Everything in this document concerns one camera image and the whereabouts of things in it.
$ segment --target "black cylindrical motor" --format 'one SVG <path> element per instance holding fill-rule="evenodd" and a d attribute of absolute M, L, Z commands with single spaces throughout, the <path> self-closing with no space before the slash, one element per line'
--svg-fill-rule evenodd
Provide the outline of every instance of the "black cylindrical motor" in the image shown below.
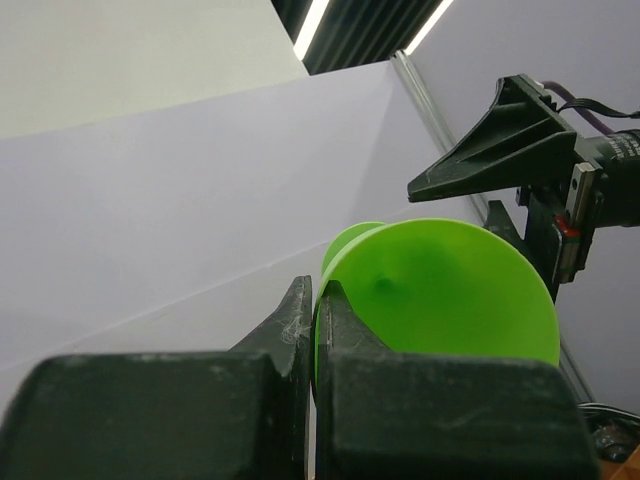
<path fill-rule="evenodd" d="M 640 225 L 640 130 L 588 139 L 600 152 L 603 173 L 597 188 L 604 196 L 598 227 Z"/>

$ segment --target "ceiling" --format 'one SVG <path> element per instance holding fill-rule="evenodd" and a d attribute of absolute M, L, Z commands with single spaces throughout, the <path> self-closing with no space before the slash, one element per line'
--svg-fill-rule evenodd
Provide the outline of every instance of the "ceiling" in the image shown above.
<path fill-rule="evenodd" d="M 272 0 L 295 42 L 312 0 Z M 303 62 L 311 75 L 388 59 L 440 0 L 331 0 Z"/>

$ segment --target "gray wall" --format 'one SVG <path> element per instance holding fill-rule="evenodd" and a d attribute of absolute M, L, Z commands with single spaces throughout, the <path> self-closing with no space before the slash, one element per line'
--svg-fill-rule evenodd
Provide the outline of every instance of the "gray wall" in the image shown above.
<path fill-rule="evenodd" d="M 637 0 L 457 0 L 411 56 L 456 138 L 482 116 L 501 76 L 556 80 L 614 108 L 640 106 Z M 573 113 L 581 133 L 596 132 Z M 638 121 L 607 122 L 640 128 Z M 522 224 L 513 192 L 497 192 Z M 640 411 L 640 229 L 597 232 L 586 272 L 561 289 L 561 330 L 600 401 Z"/>

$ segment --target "ceiling light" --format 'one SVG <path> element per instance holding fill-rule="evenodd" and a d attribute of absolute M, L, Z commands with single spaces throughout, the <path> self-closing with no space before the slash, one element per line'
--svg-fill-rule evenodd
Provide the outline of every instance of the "ceiling light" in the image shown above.
<path fill-rule="evenodd" d="M 296 44 L 293 47 L 293 51 L 300 60 L 304 59 L 304 56 L 307 54 L 307 50 L 309 50 L 309 45 L 311 45 L 313 36 L 316 34 L 318 25 L 320 25 L 320 21 L 322 20 L 322 16 L 327 10 L 329 1 L 330 0 L 313 0 L 311 8 L 309 8 L 307 18 L 304 19 L 302 29 L 300 30 L 300 34 L 296 39 Z"/>
<path fill-rule="evenodd" d="M 451 6 L 452 3 L 453 3 L 453 0 L 442 0 L 442 3 L 440 3 L 438 8 L 436 8 L 436 11 L 431 14 L 429 19 L 427 20 L 427 23 L 424 24 L 424 26 L 420 29 L 420 31 L 415 36 L 415 38 L 411 40 L 411 43 L 409 44 L 409 46 L 405 48 L 404 51 L 407 55 L 411 55 L 413 51 L 416 49 L 416 47 L 420 45 L 420 42 L 422 41 L 422 39 L 424 39 L 424 37 L 427 36 L 427 33 L 429 33 L 429 30 L 431 30 L 433 26 L 436 24 L 436 22 L 440 20 L 440 17 L 444 14 L 444 12 L 447 11 L 447 8 L 449 8 L 449 6 Z"/>

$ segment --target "metal frame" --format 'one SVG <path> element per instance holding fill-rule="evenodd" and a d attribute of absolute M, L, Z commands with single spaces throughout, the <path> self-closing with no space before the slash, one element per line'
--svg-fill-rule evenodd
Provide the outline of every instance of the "metal frame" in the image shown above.
<path fill-rule="evenodd" d="M 411 96 L 418 114 L 426 129 L 436 142 L 442 154 L 447 153 L 457 143 L 446 119 L 429 93 L 420 73 L 417 71 L 411 59 L 403 52 L 398 51 L 391 57 L 391 63 L 400 77 L 405 89 Z M 489 214 L 489 202 L 486 195 L 480 193 L 468 196 L 473 205 L 478 219 L 484 224 Z M 588 383 L 580 373 L 573 357 L 561 338 L 560 371 L 571 387 L 578 402 L 593 402 L 594 395 Z"/>

